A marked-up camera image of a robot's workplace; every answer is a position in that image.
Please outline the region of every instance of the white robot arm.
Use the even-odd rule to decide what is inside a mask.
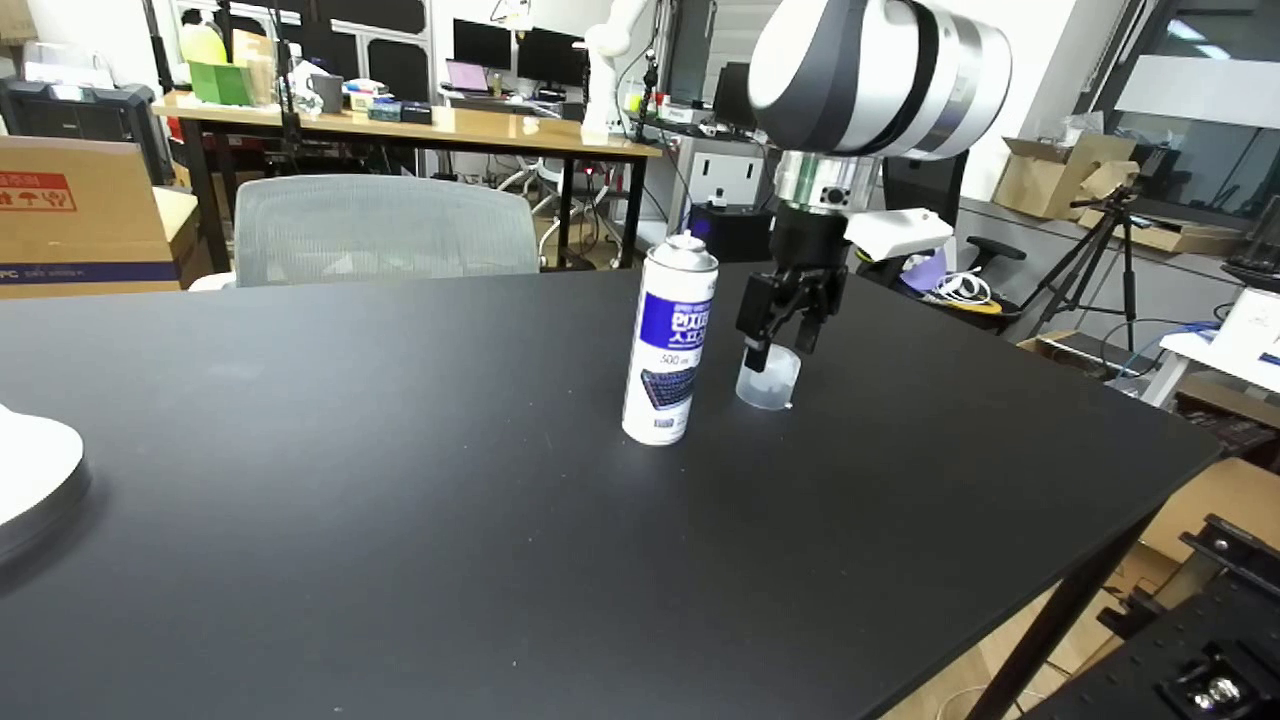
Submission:
[[[840,312],[848,264],[908,256],[952,232],[932,212],[856,216],[868,180],[856,156],[944,160],[1000,116],[1012,48],[996,28],[916,0],[784,0],[752,56],[752,108],[784,148],[772,232],[776,268],[752,276],[736,328],[748,368],[764,368],[776,332],[800,316],[812,352]]]
[[[584,116],[584,140],[604,144],[616,124],[616,60],[632,48],[632,28],[644,0],[612,0],[608,20],[588,28],[592,100]]]

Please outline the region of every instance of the office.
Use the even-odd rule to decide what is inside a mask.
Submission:
[[[216,44],[212,8],[188,28],[184,8],[148,8],[172,84],[196,84],[176,56],[188,40],[188,60],[208,68],[240,56],[228,68],[252,104],[252,68],[276,68],[272,40]],[[84,188],[76,172],[88,164],[72,160],[64,184],[40,180],[52,196],[32,196],[24,224],[0,212],[4,236],[28,232],[28,256],[4,256],[28,296],[0,304],[4,336],[20,336],[0,348],[0,396],[40,416],[8,420],[4,452],[32,456],[48,440],[80,460],[84,444],[80,472],[56,484],[60,504],[32,504],[48,520],[40,528],[64,528],[4,572],[0,620],[16,628],[0,648],[4,716],[80,716],[88,700],[104,716],[884,716],[1056,580],[1068,576],[1056,596],[1068,616],[1092,604],[1108,564],[1132,556],[1132,532],[1204,468],[1232,492],[1180,496],[1176,528],[1228,512],[1268,532],[1272,480],[1260,464],[1276,452],[1276,336],[1264,324],[1272,288],[1248,260],[1264,260],[1272,240],[1252,200],[1268,196],[1272,132],[1256,116],[1188,120],[1148,88],[1168,72],[1184,84],[1208,72],[1196,88],[1216,88],[1216,68],[1184,68],[1188,52],[1240,52],[1240,72],[1264,84],[1256,64],[1272,56],[1252,48],[1268,44],[1232,28],[1272,28],[1256,20],[1272,4],[1240,8],[1236,24],[1180,4],[1156,16],[1120,4],[1028,16],[996,0],[936,12],[936,24],[1004,32],[1012,56],[1008,100],[976,120],[988,128],[968,164],[948,164],[952,220],[948,204],[888,204],[896,172],[928,176],[920,164],[788,164],[768,144],[788,128],[732,116],[744,104],[716,92],[720,68],[752,60],[740,52],[772,8],[724,0],[708,44],[688,40],[708,28],[700,4],[388,8],[324,4],[328,32],[308,24],[316,8],[280,16],[296,44],[324,48],[304,52],[312,68],[292,76],[296,124],[288,104],[160,96],[144,4],[28,8],[44,40],[96,52],[116,80],[156,84],[152,100],[124,104],[176,124],[160,136],[172,156],[156,172],[188,172],[188,188],[156,180],[132,144],[28,140],[24,128],[4,140],[0,160],[24,156],[24,168],[4,168],[12,176],[60,176],[52,148],[120,164]],[[1152,44],[1132,68],[1108,68],[1124,20],[1144,20]],[[240,24],[276,36],[272,12]],[[572,44],[560,36],[596,52],[588,76],[580,60],[544,60]],[[648,44],[664,88],[652,96]],[[1096,124],[1092,108],[1120,108],[1120,124]],[[1236,148],[1232,168],[1192,164],[1228,156],[1204,152],[1200,124]],[[1152,204],[1128,204],[1136,180]],[[172,228],[152,184],[188,200]],[[1096,204],[1104,232],[1088,232],[1076,208],[1056,216],[1064,184],[1076,184],[1068,204]],[[32,256],[60,240],[60,188],[76,212],[108,208],[100,188],[136,188],[128,216],[156,220],[148,232],[112,224],[116,244],[100,236],[92,256],[68,256],[68,244]],[[1128,216],[1160,224],[1136,224],[1136,244],[1112,240]],[[356,232],[340,236],[356,248],[324,240],[352,220]],[[660,244],[684,224],[708,252]],[[1236,228],[1236,240],[1196,256],[1212,244],[1204,228]],[[1160,232],[1176,252],[1140,244]],[[120,252],[120,236],[152,244],[152,256]],[[912,248],[904,268],[884,268],[896,248]],[[180,292],[180,268],[148,276],[192,256],[208,272],[184,280],[216,276],[204,288],[220,292]],[[1020,308],[1052,268],[1060,284]],[[1060,292],[1072,276],[1084,276],[1080,296]],[[120,284],[168,288],[120,296]],[[1092,368],[1012,348],[1032,340],[1044,356],[1088,356],[1084,344],[1052,344],[1064,328],[1096,340]],[[784,356],[772,348],[804,364],[800,376],[780,372],[780,412],[760,412],[740,376],[768,376]],[[1192,368],[1216,368],[1212,392]],[[1228,432],[1144,408],[1168,408],[1176,392]],[[632,404],[668,436],[624,428]],[[1216,464],[1220,440],[1252,464]],[[64,628],[88,644],[72,668],[48,656]],[[1040,668],[1048,648],[1032,636],[1024,652]],[[1032,704],[1020,692],[1028,672],[996,668],[968,664],[976,676],[952,696],[972,704],[988,692],[980,712]],[[924,700],[916,716],[944,712],[952,696]]]

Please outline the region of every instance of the monitor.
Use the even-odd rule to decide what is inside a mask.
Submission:
[[[540,84],[560,84],[560,88],[588,88],[588,52],[576,48],[580,36],[560,36],[548,28],[532,28],[520,40],[520,60],[516,76],[540,80]]]
[[[148,88],[84,88],[84,100],[60,100],[48,84],[0,84],[8,136],[80,136],[140,144],[152,184],[168,184],[168,144],[152,116]]]
[[[752,108],[752,92],[748,92],[748,64],[724,64],[720,80],[716,80],[716,124],[732,124],[732,128],[756,128],[756,108]]]
[[[472,20],[452,20],[452,60],[480,68],[512,68],[512,32]]]

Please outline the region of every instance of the cardboard box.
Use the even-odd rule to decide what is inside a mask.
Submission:
[[[1104,220],[1104,212],[1096,208],[1080,208],[1076,224],[1080,228],[1096,228]],[[1240,248],[1240,228],[1228,224],[1188,224],[1188,220],[1168,220],[1168,216],[1140,216],[1132,224],[1132,244],[1152,248],[1152,252],[1168,252],[1168,256],[1228,256],[1232,248]]]
[[[1080,196],[1080,184],[1104,164],[1104,160],[1128,160],[1132,140],[1120,136],[1080,136],[1076,148],[1036,144],[1036,140],[1004,140],[1008,164],[996,184],[996,204],[1036,216],[1036,220],[1064,220],[1072,216],[1072,200]]]
[[[192,216],[136,144],[0,140],[0,296],[176,292]]]
[[[0,0],[0,48],[16,48],[24,40],[36,40],[36,20],[28,0]]]

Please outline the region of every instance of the blue label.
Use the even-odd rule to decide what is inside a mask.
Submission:
[[[696,352],[708,340],[712,304],[676,304],[644,296],[640,340],[668,352]]]

